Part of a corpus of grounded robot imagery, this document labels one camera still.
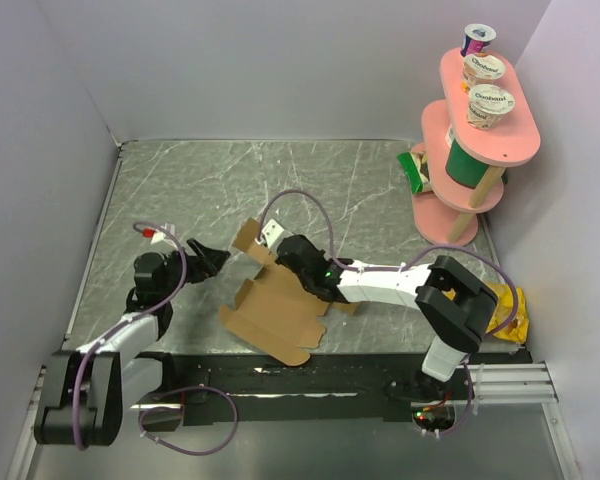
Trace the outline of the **brown cardboard box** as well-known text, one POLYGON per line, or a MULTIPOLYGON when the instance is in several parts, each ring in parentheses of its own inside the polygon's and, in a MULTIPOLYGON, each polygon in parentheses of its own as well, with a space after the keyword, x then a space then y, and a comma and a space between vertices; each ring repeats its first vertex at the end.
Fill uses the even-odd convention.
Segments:
POLYGON ((236 235, 233 246, 261 268, 244 281, 233 307, 219 307, 219 321, 226 330, 283 364, 303 365, 326 332, 320 318, 331 307, 352 315, 358 305, 331 304, 306 292, 290 270, 275 263, 274 253, 256 243, 257 233, 258 222, 249 218, 236 235))

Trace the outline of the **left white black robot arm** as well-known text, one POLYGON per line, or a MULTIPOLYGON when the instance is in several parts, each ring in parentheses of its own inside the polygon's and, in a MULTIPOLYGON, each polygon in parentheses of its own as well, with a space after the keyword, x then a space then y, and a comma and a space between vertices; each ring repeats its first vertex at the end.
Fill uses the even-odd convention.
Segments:
POLYGON ((138 256, 120 320, 95 340, 51 356, 33 428, 38 443, 109 446, 138 400, 165 402, 176 394, 172 357, 147 349, 169 328, 177 292, 217 276, 230 257, 193 238, 186 243, 188 251, 138 256))

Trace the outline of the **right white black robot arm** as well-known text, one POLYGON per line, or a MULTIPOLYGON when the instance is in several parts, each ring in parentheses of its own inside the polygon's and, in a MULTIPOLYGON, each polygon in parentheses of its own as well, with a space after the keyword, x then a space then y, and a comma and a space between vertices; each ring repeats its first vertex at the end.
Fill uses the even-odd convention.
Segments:
POLYGON ((305 236, 277 242, 276 263, 308 293, 329 303, 383 303, 419 310, 435 332, 417 386, 436 399, 451 388, 456 368, 479 350, 498 297, 455 258, 440 255, 418 266, 383 266, 328 259, 305 236))

